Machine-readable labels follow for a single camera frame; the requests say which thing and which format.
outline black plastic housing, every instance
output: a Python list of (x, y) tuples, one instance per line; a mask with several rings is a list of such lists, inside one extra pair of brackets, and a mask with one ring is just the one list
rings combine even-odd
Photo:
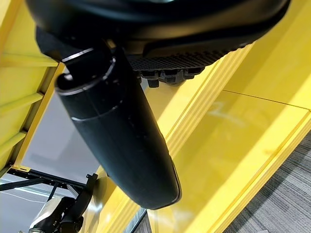
[(163, 135), (124, 56), (80, 86), (59, 76), (56, 92), (109, 177), (133, 201), (158, 209), (181, 198)]
[(158, 81), (182, 83), (196, 75), (192, 69), (253, 43), (290, 5), (290, 0), (26, 2), (37, 26), (70, 46), (84, 50), (113, 41), (123, 47), (133, 70), (150, 87), (158, 87)]

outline black plastic cover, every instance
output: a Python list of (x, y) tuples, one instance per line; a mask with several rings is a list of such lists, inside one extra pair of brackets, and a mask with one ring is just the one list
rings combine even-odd
[(106, 74), (78, 87), (71, 82), (61, 75), (56, 92), (109, 177), (144, 208), (177, 202), (177, 173), (127, 61), (113, 58)]

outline gray carpet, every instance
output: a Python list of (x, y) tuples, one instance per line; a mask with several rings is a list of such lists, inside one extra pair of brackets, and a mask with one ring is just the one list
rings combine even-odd
[[(146, 216), (135, 233), (150, 232)], [(311, 132), (224, 233), (311, 233)]]

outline yellow metal frame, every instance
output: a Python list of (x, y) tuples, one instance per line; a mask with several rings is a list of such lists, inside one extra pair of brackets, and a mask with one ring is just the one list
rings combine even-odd
[(42, 55), (23, 0), (0, 3), (0, 176), (21, 165), (63, 64)]

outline yellow beam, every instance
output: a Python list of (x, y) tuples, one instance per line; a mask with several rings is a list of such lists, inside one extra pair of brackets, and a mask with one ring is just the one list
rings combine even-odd
[(11, 103), (7, 103), (3, 106), (0, 106), (0, 116), (4, 115), (14, 109), (21, 108), (32, 103), (35, 103), (43, 98), (43, 95), (39, 93), (34, 93), (32, 95), (26, 96), (19, 100), (13, 101)]
[(14, 163), (15, 166), (21, 165), (21, 162), (22, 162), (23, 157), (24, 157), (24, 155), (25, 155), (25, 153), (29, 147), (29, 144), (30, 144), (30, 142), (31, 142), (31, 140), (32, 140), (37, 128), (38, 128), (38, 125), (39, 125), (39, 123), (40, 123), (40, 121), (41, 121), (41, 119), (42, 119), (42, 117), (43, 117), (43, 115), (47, 109), (47, 106), (48, 106), (48, 104), (52, 98), (52, 95), (54, 92), (54, 82), (55, 82), (56, 78), (58, 77), (58, 75), (60, 75), (64, 71), (64, 69), (65, 69), (65, 65), (60, 63), (58, 65), (58, 67), (57, 67), (57, 69), (53, 75), (53, 78), (50, 82), (50, 85), (49, 85), (49, 87), (48, 87), (48, 89), (47, 89), (47, 91), (46, 91), (46, 93), (45, 93), (45, 95), (41, 101), (41, 104), (38, 108), (38, 111), (37, 111), (37, 113), (33, 119), (33, 122), (32, 122), (32, 124), (31, 124), (31, 126), (27, 132), (25, 140), (24, 140), (23, 144), (21, 145), (21, 148), (17, 154), (17, 158), (16, 158), (16, 161)]
[(15, 146), (20, 140), (22, 140), (26, 136), (26, 133), (19, 132), (8, 141), (0, 145), (0, 156)]
[(3, 54), (0, 67), (56, 67), (58, 63), (47, 57)]
[(9, 4), (7, 2), (8, 0), (5, 0), (3, 3), (1, 2), (1, 4), (3, 4), (3, 9), (0, 10), (0, 13), (5, 14), (2, 22), (0, 22), (0, 61), (4, 44), (15, 22), (17, 12), (23, 0), (9, 0)]

